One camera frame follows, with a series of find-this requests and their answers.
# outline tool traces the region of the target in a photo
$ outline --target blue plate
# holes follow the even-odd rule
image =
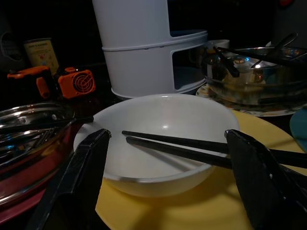
[[[293,114],[290,129],[299,146],[307,152],[307,108],[302,108]]]

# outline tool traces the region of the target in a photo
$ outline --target plate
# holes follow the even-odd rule
[[[293,138],[260,118],[234,111],[243,132],[268,148],[302,152]],[[291,167],[307,175],[307,170]],[[216,167],[179,195],[141,198],[103,181],[96,211],[112,230],[251,230],[231,170]]]
[[[291,117],[290,129],[294,139],[307,152],[307,108],[300,109]]]
[[[207,83],[202,85],[197,90],[196,96],[214,100],[232,110],[240,111],[258,117],[291,115],[294,114],[297,110],[301,109],[303,106],[307,105],[307,103],[301,102],[263,106],[237,104],[220,98],[210,89]]]

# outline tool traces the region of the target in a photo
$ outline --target dark countertop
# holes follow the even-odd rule
[[[102,109],[120,102],[120,100],[111,92],[111,85],[107,76],[106,68],[98,67],[93,70],[93,74],[96,80],[96,91],[94,93],[71,101],[64,101],[75,109],[77,116],[94,115]],[[291,115],[263,117],[262,119],[276,125],[288,134],[291,134],[289,127]],[[34,208],[31,208],[16,218],[7,221],[1,225],[1,230],[23,230],[31,217]]]

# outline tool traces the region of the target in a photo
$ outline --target patterned plate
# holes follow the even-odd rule
[[[230,109],[240,111],[253,116],[285,116],[294,114],[297,110],[306,106],[307,103],[285,103],[277,105],[242,105],[234,102],[226,101],[220,98],[216,93],[210,90],[209,85],[206,83],[202,85],[196,92],[196,96],[214,100]]]

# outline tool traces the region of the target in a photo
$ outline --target stacked white container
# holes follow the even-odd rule
[[[93,0],[112,92],[121,98],[184,93],[204,79],[175,89],[174,52],[202,46],[206,31],[171,36],[167,0]]]

